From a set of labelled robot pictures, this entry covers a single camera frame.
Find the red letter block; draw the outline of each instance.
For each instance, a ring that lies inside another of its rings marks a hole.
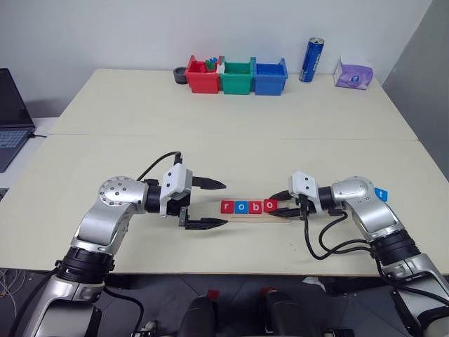
[[[264,200],[264,212],[269,213],[278,209],[278,201],[273,199]]]
[[[233,213],[234,202],[230,200],[222,200],[221,213]]]
[[[250,214],[262,214],[261,201],[250,201]]]

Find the storage bin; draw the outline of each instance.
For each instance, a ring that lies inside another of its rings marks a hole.
[[[254,92],[256,95],[277,95],[282,93],[288,78],[286,61],[282,58],[276,64],[256,63],[254,58]]]
[[[207,70],[206,62],[196,60],[195,56],[190,56],[189,64],[185,71],[185,76],[192,93],[218,93],[220,90],[220,78],[216,72],[217,63],[213,70]]]
[[[220,73],[220,79],[223,93],[248,95],[253,80],[253,67],[251,62],[225,62],[225,58],[222,58],[222,62],[224,64],[224,69],[223,72]]]

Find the blue bin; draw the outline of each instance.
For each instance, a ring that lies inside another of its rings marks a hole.
[[[254,67],[254,92],[256,95],[275,95],[282,93],[288,78],[286,61],[282,58],[277,65],[256,63],[251,58]]]

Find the laptop keyboard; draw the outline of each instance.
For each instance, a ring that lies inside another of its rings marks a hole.
[[[28,130],[0,131],[0,149],[12,149],[19,145]]]

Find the black cable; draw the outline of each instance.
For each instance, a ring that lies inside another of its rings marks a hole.
[[[328,223],[320,231],[320,234],[318,236],[318,241],[319,241],[321,248],[324,249],[325,251],[330,251],[331,249],[326,247],[326,245],[323,243],[323,236],[326,233],[326,231],[328,231],[332,226],[337,225],[338,223],[341,223],[343,220],[346,220],[348,218],[348,213],[346,213],[345,211],[342,211],[342,215],[343,216],[341,218],[338,218],[337,220],[334,220],[331,223]],[[367,242],[363,239],[353,239],[353,240],[345,241],[344,244],[346,246],[348,244],[367,244]],[[357,248],[357,249],[355,249],[355,251],[365,250],[365,249],[358,249],[358,248],[362,248],[361,246],[357,246],[357,247],[353,247],[353,248]],[[350,248],[350,249],[343,249],[341,251],[334,251],[334,254],[344,254],[344,253],[349,253],[350,251],[354,251],[354,249]]]
[[[307,248],[309,249],[310,254],[317,260],[324,260],[325,258],[329,257],[330,255],[334,254],[336,251],[338,251],[338,249],[348,245],[351,243],[352,240],[346,241],[346,242],[342,242],[341,244],[338,244],[337,246],[335,246],[332,249],[329,249],[328,251],[326,251],[326,253],[324,253],[322,256],[316,255],[313,248],[311,247],[310,244],[310,239],[309,239],[309,219],[307,216],[304,216],[304,238],[306,240],[306,245]],[[371,250],[368,247],[362,247],[362,246],[357,246],[357,247],[353,247],[353,248],[349,248],[349,249],[345,249],[346,253],[349,253],[351,251],[369,251],[371,252]]]
[[[165,153],[162,157],[159,157],[158,159],[156,159],[156,161],[151,164],[140,176],[139,178],[137,178],[137,181],[141,181],[143,177],[145,177],[147,175],[148,172],[151,171],[152,168],[154,168],[162,159],[165,159],[169,156],[177,156],[180,157],[181,156],[181,152],[179,151],[173,151],[173,152],[169,152],[169,153]]]
[[[50,271],[45,277],[37,284],[37,286],[34,287],[33,291],[28,295],[27,299],[23,302],[22,307],[19,310],[19,313],[14,319],[13,325],[11,326],[11,329],[9,330],[8,337],[14,337],[15,333],[17,332],[17,328],[19,327],[20,321],[23,318],[23,315],[25,314],[25,311],[28,308],[28,305],[31,303],[33,298],[37,295],[39,290],[44,286],[45,283],[52,277],[52,275],[56,274],[58,271],[58,267]]]
[[[428,291],[424,291],[424,290],[420,290],[420,289],[410,288],[409,286],[403,286],[402,284],[397,284],[397,283],[391,281],[384,274],[384,271],[382,270],[382,267],[380,265],[380,261],[377,258],[376,258],[376,266],[377,266],[377,271],[379,272],[380,278],[383,279],[385,283],[392,286],[393,288],[396,288],[396,289],[399,289],[402,291],[407,291],[408,293],[416,293],[418,295],[430,297],[430,298],[437,300],[438,302],[441,302],[442,304],[447,305],[449,307],[449,300],[446,300],[445,298],[435,295],[434,293],[429,293]]]
[[[28,138],[36,138],[36,137],[47,138],[47,136],[37,135],[37,134],[35,134],[35,133],[30,133],[30,134],[28,135]]]
[[[139,300],[136,300],[135,298],[132,298],[132,297],[129,297],[129,296],[125,296],[125,295],[121,295],[119,293],[114,293],[113,291],[110,291],[106,286],[103,288],[103,290],[109,296],[120,298],[121,300],[129,300],[130,302],[133,302],[134,304],[139,306],[139,309],[140,309],[139,319],[138,319],[137,323],[135,324],[135,327],[134,327],[134,330],[133,330],[133,336],[135,336],[135,334],[139,331],[140,323],[142,323],[143,311],[144,311],[142,303]]]

